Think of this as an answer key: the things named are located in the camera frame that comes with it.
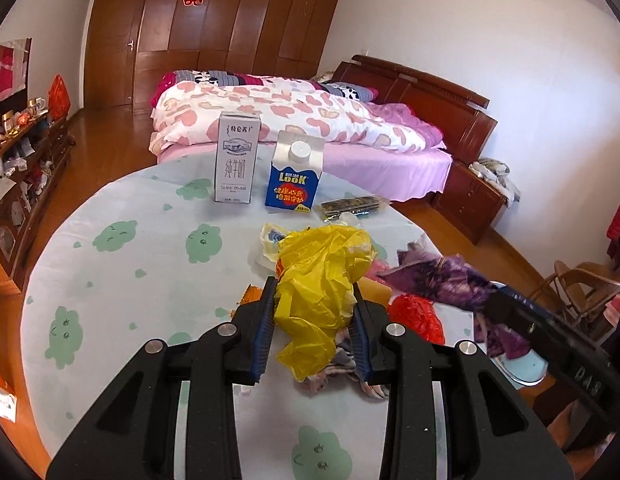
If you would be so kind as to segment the red plastic bag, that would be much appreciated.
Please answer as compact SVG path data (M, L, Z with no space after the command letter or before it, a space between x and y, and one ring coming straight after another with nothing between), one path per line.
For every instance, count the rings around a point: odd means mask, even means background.
M444 328L436 315L434 304L416 295L397 296L388 306L389 319L412 330L432 344L445 344Z

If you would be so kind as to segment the purple plastic bag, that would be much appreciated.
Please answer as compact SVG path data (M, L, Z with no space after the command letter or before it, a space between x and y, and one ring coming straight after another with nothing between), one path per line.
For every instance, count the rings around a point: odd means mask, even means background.
M474 336L484 344L491 359L505 356L515 360L526 356L530 343L504 324L491 322L485 303L498 286L490 282L461 256L440 256L416 243L398 250L398 264L376 275L391 288L456 307L474 314Z

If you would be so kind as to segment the plaid cloth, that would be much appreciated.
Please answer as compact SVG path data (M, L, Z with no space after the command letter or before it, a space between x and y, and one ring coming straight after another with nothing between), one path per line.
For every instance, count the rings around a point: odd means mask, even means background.
M356 362L351 349L351 339L346 328L341 330L335 339L336 351L331 362L320 370L318 374L307 377L304 385L313 393L324 390L331 379L336 377L346 377L355 382L362 392L374 400L387 400L389 398L389 388L384 385L371 386L362 380L356 371Z

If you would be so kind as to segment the yellow sponge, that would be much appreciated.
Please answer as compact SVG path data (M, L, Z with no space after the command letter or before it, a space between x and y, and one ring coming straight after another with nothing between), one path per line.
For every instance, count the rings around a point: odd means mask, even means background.
M380 304L384 308L388 307L394 293L392 289L379 281L371 280L364 276L357 281L362 298L374 304Z

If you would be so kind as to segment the orange snack box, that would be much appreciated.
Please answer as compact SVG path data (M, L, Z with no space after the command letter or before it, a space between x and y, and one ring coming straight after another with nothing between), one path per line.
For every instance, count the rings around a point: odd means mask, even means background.
M248 285L244 291L242 298L240 298L239 306L244 306L244 304L252 304L253 302L259 301L261 299L262 289L255 285Z

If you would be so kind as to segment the pale yellow printed plastic bag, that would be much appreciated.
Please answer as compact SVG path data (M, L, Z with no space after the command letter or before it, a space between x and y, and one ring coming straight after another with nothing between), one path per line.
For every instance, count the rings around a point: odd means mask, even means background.
M276 224L266 223L262 226L259 235L259 248L257 250L258 262L266 269L275 270L280 253L282 240L290 233L288 229Z

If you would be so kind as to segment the folding wooden chair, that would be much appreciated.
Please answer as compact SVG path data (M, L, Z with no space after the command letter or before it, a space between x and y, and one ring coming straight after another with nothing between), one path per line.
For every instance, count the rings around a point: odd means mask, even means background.
M608 266L594 262L568 266L562 260L556 260L553 272L530 298L583 335L601 340L613 329L604 318L604 310L619 293L620 273Z

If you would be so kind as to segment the cloud pattern tablecloth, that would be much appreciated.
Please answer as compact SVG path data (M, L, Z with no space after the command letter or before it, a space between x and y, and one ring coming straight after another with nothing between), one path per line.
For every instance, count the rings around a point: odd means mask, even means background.
M228 322L272 268L261 230L317 226L315 214L266 206L272 148L257 155L252 199L214 200L214 154L186 155L109 183L52 235L30 275L22 366L33 417L56 454L120 370L151 339L185 344ZM380 474L387 404L338 376L319 392L270 359L260 383L235 387L242 475L300 479Z

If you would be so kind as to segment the wooden bed pink sheet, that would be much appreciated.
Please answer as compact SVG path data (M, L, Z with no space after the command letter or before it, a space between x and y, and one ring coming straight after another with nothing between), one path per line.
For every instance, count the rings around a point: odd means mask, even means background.
M474 162L496 128L488 99L437 76L380 58L355 55L321 82L221 70L175 70L152 101L148 149L213 144L221 113L259 117L259 139L282 130L332 145L354 145L402 159L442 151Z

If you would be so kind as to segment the blue LOOK milk carton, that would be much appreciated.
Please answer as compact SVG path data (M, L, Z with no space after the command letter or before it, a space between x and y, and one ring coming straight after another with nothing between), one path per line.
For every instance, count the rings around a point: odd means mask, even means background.
M268 207L309 212L319 187L324 140L282 130L278 134L267 186Z

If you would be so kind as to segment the heart pattern duvet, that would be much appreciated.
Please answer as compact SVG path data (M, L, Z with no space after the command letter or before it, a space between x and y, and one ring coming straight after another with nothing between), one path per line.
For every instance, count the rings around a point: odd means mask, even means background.
M238 86L192 80L174 84L150 114L154 131L148 149L159 155L176 144L217 142L222 112L257 115L261 142L278 140L284 130L398 154L444 147L442 132L406 104L363 102L339 84L320 87L314 81L272 77Z

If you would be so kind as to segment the red gift bag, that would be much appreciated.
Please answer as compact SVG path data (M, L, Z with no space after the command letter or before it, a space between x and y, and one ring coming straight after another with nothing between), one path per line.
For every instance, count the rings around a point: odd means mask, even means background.
M56 75L48 90L48 112L54 122L67 116L70 110L70 97L63 77Z

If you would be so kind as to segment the television with red cloth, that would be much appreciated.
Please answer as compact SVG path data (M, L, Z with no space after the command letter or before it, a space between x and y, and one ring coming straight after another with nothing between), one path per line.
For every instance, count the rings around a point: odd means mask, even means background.
M27 89L31 41L0 42L0 103Z

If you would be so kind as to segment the wooden door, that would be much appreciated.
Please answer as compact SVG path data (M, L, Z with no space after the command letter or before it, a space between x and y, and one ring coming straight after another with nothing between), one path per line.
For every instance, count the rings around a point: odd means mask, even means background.
M145 0L94 0L86 38L86 108L132 103L133 72Z

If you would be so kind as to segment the wooden wardrobe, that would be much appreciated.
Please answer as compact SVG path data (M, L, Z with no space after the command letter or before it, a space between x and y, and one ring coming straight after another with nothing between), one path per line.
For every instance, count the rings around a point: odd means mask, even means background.
M133 72L135 112L150 109L170 70L309 79L319 69L338 0L145 0Z

